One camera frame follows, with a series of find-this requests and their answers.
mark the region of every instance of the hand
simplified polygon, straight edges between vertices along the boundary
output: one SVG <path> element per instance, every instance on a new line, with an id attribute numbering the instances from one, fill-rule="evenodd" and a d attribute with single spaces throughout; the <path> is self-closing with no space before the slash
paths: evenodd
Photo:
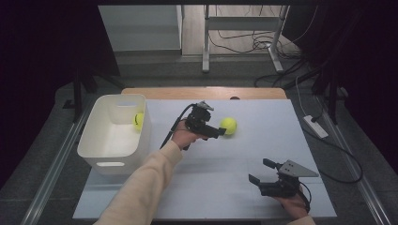
<path id="1" fill-rule="evenodd" d="M 185 120 L 181 120 L 176 126 L 176 130 L 173 133 L 172 141 L 178 145 L 179 149 L 196 142 L 197 139 L 207 139 L 206 136 L 195 134 L 187 130 L 185 127 Z"/>
<path id="2" fill-rule="evenodd" d="M 296 194 L 290 198 L 282 198 L 282 197 L 273 197 L 283 206 L 284 210 L 293 218 L 299 219 L 308 216 L 307 210 L 305 209 L 305 202 L 301 199 L 301 197 Z"/>

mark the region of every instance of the white plastic bin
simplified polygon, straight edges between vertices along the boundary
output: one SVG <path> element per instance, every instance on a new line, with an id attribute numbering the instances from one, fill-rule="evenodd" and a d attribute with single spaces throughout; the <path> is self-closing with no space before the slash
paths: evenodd
<path id="1" fill-rule="evenodd" d="M 136 113 L 144 113 L 141 131 L 132 124 Z M 144 96 L 103 96 L 94 104 L 77 151 L 101 174 L 130 174 L 149 152 L 150 129 Z"/>

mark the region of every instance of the white wall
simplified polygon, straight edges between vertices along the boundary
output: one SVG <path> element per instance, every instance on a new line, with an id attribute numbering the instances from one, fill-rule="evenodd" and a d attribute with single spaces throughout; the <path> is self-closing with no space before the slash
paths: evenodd
<path id="1" fill-rule="evenodd" d="M 99 6 L 114 52 L 181 49 L 181 6 Z"/>

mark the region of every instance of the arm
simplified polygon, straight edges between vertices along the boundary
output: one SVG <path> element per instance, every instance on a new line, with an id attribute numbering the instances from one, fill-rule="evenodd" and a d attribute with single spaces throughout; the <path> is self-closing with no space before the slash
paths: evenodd
<path id="1" fill-rule="evenodd" d="M 185 122 L 180 122 L 172 140 L 146 158 L 95 224 L 150 224 L 161 194 L 172 179 L 174 167 L 182 159 L 181 149 L 199 138 L 205 137 L 189 132 Z"/>
<path id="2" fill-rule="evenodd" d="M 295 219 L 287 225 L 314 225 L 315 222 L 311 216 L 308 215 L 305 209 L 305 203 L 298 194 L 292 198 L 274 197 L 286 210 L 289 215 Z"/>

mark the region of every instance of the power strip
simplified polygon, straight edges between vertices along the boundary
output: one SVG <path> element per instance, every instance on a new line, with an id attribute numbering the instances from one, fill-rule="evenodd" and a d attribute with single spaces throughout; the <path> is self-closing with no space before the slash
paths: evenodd
<path id="1" fill-rule="evenodd" d="M 318 135 L 319 138 L 326 138 L 329 134 L 318 124 L 318 122 L 311 121 L 313 117 L 310 115 L 304 116 L 303 119 L 308 126 Z"/>

